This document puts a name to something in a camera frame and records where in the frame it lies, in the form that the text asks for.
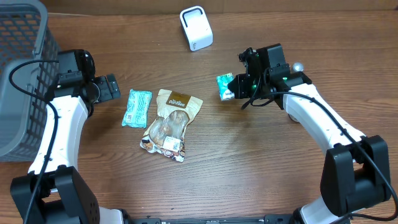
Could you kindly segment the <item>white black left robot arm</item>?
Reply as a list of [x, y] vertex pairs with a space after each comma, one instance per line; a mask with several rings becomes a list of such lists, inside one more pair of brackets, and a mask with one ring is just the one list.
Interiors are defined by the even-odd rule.
[[113, 74], [59, 74], [50, 86], [39, 151], [11, 196], [24, 223], [128, 223], [124, 210], [103, 208], [78, 172], [81, 132], [95, 103], [120, 97]]

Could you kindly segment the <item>brown snack pouch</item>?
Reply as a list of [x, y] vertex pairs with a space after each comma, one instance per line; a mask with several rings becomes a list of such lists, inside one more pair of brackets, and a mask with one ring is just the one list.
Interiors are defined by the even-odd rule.
[[185, 160], [185, 132], [202, 107], [197, 97], [161, 89], [156, 98], [157, 117], [145, 131], [140, 147], [177, 162]]

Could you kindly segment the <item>small green white carton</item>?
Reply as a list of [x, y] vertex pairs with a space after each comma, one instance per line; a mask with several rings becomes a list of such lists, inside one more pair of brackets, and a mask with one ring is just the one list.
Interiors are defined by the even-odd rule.
[[228, 84], [233, 81], [233, 79], [234, 76], [232, 73], [216, 77], [221, 101], [232, 100], [234, 98], [234, 93], [228, 88]]

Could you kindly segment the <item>yellow liquid bottle silver cap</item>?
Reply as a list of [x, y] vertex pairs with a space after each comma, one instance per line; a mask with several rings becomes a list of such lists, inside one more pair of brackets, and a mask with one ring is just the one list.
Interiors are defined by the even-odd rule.
[[292, 65], [292, 72], [293, 73], [295, 73], [295, 72], [303, 72], [304, 71], [304, 65], [302, 64], [302, 63], [300, 63], [300, 62], [295, 62], [293, 65]]

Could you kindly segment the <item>teal wet wipes pack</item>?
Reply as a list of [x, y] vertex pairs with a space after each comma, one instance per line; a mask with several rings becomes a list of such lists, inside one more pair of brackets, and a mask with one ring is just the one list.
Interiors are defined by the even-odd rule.
[[151, 91], [138, 91], [131, 89], [121, 125], [132, 128], [147, 127], [147, 112], [152, 100]]

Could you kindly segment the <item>green lid white jar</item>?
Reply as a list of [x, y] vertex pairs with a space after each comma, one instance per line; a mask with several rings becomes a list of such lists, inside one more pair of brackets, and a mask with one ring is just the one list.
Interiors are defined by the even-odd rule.
[[295, 121], [296, 123], [300, 123], [299, 119], [297, 119], [294, 115], [289, 114], [289, 117], [292, 121]]

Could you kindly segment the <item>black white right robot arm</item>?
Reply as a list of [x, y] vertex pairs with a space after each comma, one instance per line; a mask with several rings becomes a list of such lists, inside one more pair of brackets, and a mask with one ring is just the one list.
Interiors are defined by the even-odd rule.
[[388, 146], [380, 136], [367, 137], [348, 124], [320, 96], [302, 65], [247, 66], [228, 84], [235, 98], [248, 105], [264, 99], [275, 102], [300, 123], [325, 154], [321, 195], [291, 215], [269, 215], [265, 221], [283, 223], [349, 223], [352, 218], [389, 222], [397, 218], [362, 214], [389, 199], [397, 200], [391, 185]]

